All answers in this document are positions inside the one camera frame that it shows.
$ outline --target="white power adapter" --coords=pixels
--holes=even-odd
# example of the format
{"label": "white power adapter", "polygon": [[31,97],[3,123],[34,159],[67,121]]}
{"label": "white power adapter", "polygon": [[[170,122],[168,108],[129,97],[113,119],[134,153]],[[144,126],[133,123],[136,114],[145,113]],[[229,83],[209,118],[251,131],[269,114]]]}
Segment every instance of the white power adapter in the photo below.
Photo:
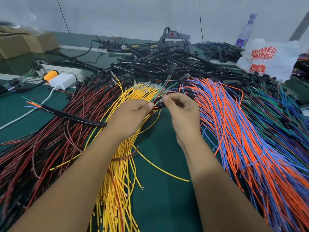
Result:
{"label": "white power adapter", "polygon": [[70,85],[76,82],[75,75],[68,73],[61,73],[49,80],[50,86],[65,90]]}

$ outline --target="plastic bottle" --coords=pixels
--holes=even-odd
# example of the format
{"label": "plastic bottle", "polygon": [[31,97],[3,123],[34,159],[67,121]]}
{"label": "plastic bottle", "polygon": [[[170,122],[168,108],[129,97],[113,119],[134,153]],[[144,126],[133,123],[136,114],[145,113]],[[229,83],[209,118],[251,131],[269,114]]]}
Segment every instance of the plastic bottle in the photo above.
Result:
{"label": "plastic bottle", "polygon": [[253,22],[255,20],[255,18],[257,17],[257,14],[251,14],[250,15],[250,19],[247,23],[247,25],[244,27],[244,29],[241,31],[237,41],[236,41],[236,45],[241,47],[241,48],[245,48],[248,40],[249,40],[249,37],[252,33],[252,25],[253,25]]}

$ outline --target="white plastic bag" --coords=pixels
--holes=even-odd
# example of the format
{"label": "white plastic bag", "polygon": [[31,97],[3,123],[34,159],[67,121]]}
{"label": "white plastic bag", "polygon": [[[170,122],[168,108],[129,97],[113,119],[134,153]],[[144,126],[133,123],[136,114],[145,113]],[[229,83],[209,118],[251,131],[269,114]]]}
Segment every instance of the white plastic bag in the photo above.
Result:
{"label": "white plastic bag", "polygon": [[256,39],[246,45],[236,65],[247,73],[257,71],[260,75],[268,74],[284,82],[290,79],[300,53],[298,41],[266,43],[263,39]]}

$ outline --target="bottle label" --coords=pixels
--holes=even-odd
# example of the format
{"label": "bottle label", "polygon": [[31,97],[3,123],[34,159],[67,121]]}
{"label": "bottle label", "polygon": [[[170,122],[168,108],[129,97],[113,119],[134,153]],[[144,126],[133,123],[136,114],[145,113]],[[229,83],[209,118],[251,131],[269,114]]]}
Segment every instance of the bottle label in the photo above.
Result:
{"label": "bottle label", "polygon": [[236,42],[236,46],[241,47],[241,48],[245,48],[247,42],[248,42],[248,40],[238,39],[237,42]]}

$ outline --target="white wall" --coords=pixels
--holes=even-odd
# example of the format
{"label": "white wall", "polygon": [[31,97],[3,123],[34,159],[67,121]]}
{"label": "white wall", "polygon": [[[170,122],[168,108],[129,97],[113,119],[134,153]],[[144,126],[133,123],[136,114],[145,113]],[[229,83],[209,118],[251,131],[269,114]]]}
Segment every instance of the white wall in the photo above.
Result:
{"label": "white wall", "polygon": [[[158,40],[165,27],[201,42],[199,0],[59,0],[71,33]],[[46,30],[67,32],[56,0],[0,0],[0,19],[19,20],[32,8]],[[204,40],[234,44],[258,13],[251,39],[286,42],[309,8],[309,0],[201,0]],[[309,48],[309,31],[300,40]]]}
{"label": "white wall", "polygon": [[21,25],[30,11],[44,30],[68,32],[57,0],[0,0],[0,20]]}

